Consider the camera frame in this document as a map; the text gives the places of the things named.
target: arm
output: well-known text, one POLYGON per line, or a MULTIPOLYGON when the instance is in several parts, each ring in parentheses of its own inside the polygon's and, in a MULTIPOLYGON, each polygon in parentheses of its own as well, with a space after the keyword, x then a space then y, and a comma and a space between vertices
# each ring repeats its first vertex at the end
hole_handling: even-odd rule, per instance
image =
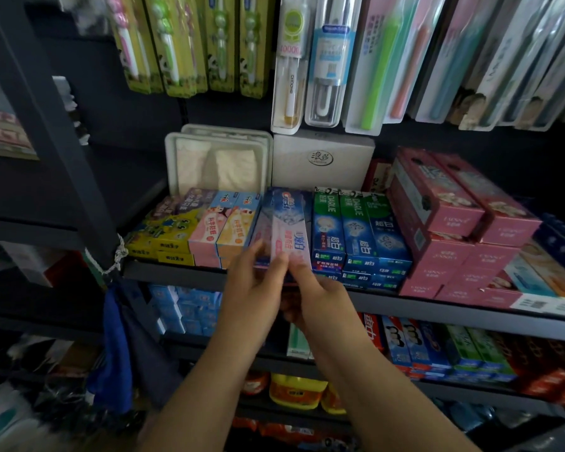
POLYGON ((283 301, 285 319, 305 334, 365 450, 479 450, 372 345, 339 282, 317 278, 296 260, 289 269, 299 284, 301 307, 283 301))
POLYGON ((140 452, 223 450, 243 381, 277 316, 287 272, 283 254, 259 283, 253 265, 261 246, 252 245, 228 270, 216 331, 140 452))

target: white box with logo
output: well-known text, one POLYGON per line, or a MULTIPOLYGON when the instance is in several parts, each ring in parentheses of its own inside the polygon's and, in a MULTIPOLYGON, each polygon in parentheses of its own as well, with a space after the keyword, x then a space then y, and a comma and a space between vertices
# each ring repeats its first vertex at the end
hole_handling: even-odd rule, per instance
POLYGON ((375 151, 371 138, 299 130, 274 135, 272 186, 361 190, 375 151))

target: rope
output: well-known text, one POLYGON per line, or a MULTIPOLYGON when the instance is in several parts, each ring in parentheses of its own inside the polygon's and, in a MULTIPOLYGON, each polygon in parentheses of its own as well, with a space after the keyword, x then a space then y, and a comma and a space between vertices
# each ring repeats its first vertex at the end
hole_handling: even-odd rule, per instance
POLYGON ((98 264, 98 262, 94 259, 94 257, 92 257, 92 255, 90 254, 90 251, 88 250, 88 248, 85 248, 85 252, 86 252, 86 257, 88 257, 88 260, 91 261, 92 265, 94 265, 94 267, 96 268, 96 270, 102 274, 103 276, 106 274, 109 274, 111 271, 113 271, 115 268, 117 268, 118 271, 121 271, 121 261, 128 257, 128 250, 126 249, 125 246, 125 242, 123 241, 123 238, 121 237, 121 235, 117 235, 119 236, 119 246, 117 247, 117 249, 115 250, 115 260, 113 265, 107 269, 107 270, 103 270, 103 268, 101 268, 101 266, 98 264))

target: hand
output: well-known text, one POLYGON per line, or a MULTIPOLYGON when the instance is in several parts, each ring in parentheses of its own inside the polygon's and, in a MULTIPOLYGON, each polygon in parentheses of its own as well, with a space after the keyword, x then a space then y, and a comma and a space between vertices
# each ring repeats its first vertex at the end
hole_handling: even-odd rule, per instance
POLYGON ((316 276, 310 266, 295 258, 289 261, 288 269, 297 281, 301 300, 284 298, 281 310, 285 319, 305 334, 316 363, 327 377, 336 362, 352 352, 375 348, 341 283, 316 276))
POLYGON ((277 317, 288 255, 280 253, 265 274, 256 274, 262 240, 234 258, 229 269, 214 337, 223 337, 255 357, 277 317))

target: blue cloth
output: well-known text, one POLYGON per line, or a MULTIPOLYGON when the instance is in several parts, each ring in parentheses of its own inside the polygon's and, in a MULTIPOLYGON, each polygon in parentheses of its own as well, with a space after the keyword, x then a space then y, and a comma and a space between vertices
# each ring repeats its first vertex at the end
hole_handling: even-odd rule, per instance
POLYGON ((132 368, 117 289, 113 283, 105 295, 105 364, 88 376, 87 388, 94 394, 94 405, 123 414, 132 409, 132 368))

